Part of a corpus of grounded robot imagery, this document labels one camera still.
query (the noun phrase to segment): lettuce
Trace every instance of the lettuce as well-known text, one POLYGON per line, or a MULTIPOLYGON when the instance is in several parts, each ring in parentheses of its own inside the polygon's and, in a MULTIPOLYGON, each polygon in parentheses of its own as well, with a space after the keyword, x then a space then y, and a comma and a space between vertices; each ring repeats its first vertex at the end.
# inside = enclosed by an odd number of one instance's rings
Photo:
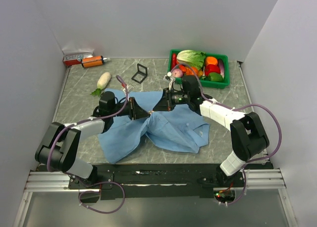
POLYGON ((195 50, 183 50, 178 53, 176 59, 178 62, 184 62, 189 66, 195 67, 199 70, 203 67, 205 58, 206 54, 204 52, 195 50))

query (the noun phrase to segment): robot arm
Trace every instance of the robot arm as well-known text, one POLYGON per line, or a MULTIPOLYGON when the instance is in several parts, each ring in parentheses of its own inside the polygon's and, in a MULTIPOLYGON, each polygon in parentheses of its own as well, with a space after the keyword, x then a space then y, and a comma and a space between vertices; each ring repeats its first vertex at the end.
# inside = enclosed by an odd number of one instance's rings
POLYGON ((163 96, 154 111, 171 111, 178 104, 187 104, 199 115, 210 118, 221 124, 231 132, 233 151, 219 166, 221 181, 225 182, 230 176, 238 172, 241 167, 254 155, 269 146, 269 140, 259 116, 255 112, 245 114, 236 112, 205 95, 206 101, 195 76, 182 77, 182 91, 164 89, 163 96))
MULTIPOLYGON (((261 120, 254 112, 245 114, 217 105, 216 100, 208 95, 205 96, 211 102, 205 101, 194 76, 182 77, 182 84, 182 91, 164 89, 162 98, 153 111, 171 111, 176 105, 187 104, 190 110, 215 120, 230 130, 233 151, 217 169, 217 182, 228 183, 246 161, 269 145, 261 120)), ((90 120, 75 124, 60 137, 59 142, 63 141, 63 144, 56 145, 51 158, 51 167, 79 176, 89 183, 95 183, 97 168, 76 157, 78 144, 89 136, 109 130, 113 124, 113 118, 102 119, 102 117, 114 114, 122 106, 123 104, 115 103, 112 92, 103 92, 99 106, 95 108, 90 120)), ((150 116, 147 111, 138 106, 133 97, 129 98, 126 107, 117 116, 122 115, 128 115, 132 120, 150 116)), ((39 163, 47 164, 54 140, 67 125, 54 122, 49 126, 35 154, 35 159, 39 163)))

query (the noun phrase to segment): marble table surface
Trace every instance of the marble table surface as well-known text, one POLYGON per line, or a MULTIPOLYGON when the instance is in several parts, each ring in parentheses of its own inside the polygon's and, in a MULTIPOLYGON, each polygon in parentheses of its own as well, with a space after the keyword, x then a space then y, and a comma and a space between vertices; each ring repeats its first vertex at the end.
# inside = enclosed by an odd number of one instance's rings
MULTIPOLYGON (((135 92, 161 91, 168 86, 162 80, 167 67, 166 58, 114 58, 103 66, 88 69, 75 65, 70 69, 55 120, 71 123, 88 118, 99 101, 98 97, 92 97, 90 93, 95 90, 101 74, 106 71, 112 75, 107 88, 122 89, 115 78, 118 74, 127 84, 134 86, 135 92), (137 63, 149 68, 149 75, 142 84, 131 80, 137 70, 137 63)), ((229 72, 230 86, 225 89, 204 88, 204 93, 231 107, 249 104, 240 67, 236 61, 229 62, 229 72)), ((197 154, 164 150, 144 137, 136 150, 119 163, 221 163, 232 151, 230 132, 210 119, 206 118, 206 121, 211 124, 209 144, 201 147, 197 154)), ((79 144, 77 157, 89 163, 107 163, 97 136, 89 137, 79 144)))

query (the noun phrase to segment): white wall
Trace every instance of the white wall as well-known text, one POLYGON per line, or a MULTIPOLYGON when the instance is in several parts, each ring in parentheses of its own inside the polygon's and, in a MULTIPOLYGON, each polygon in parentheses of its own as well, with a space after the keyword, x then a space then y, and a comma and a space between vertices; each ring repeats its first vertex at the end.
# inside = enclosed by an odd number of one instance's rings
POLYGON ((244 61, 277 0, 35 0, 66 54, 168 57, 197 49, 244 61))
MULTIPOLYGON (((278 0, 243 63, 252 101, 272 109, 281 123, 282 147, 273 163, 301 227, 317 222, 316 55, 316 0, 278 0)), ((272 150, 276 128, 269 118, 264 122, 272 150)))
POLYGON ((13 224, 52 121, 63 53, 32 0, 0 0, 0 226, 13 224))

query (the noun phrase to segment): blue shirt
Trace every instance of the blue shirt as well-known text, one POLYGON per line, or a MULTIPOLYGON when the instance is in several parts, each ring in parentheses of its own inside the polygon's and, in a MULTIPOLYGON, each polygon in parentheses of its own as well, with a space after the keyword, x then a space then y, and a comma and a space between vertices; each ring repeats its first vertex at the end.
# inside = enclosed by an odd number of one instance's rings
MULTIPOLYGON (((120 100, 124 93, 107 89, 120 100)), ((162 97, 162 92, 131 92, 136 102, 151 111, 162 97)), ((157 147, 198 153, 208 144, 209 124, 191 111, 187 105, 177 105, 171 112, 153 112, 150 117, 130 120, 128 116, 114 117, 111 128, 98 135, 106 159, 116 163, 137 148, 141 136, 146 135, 157 147)))

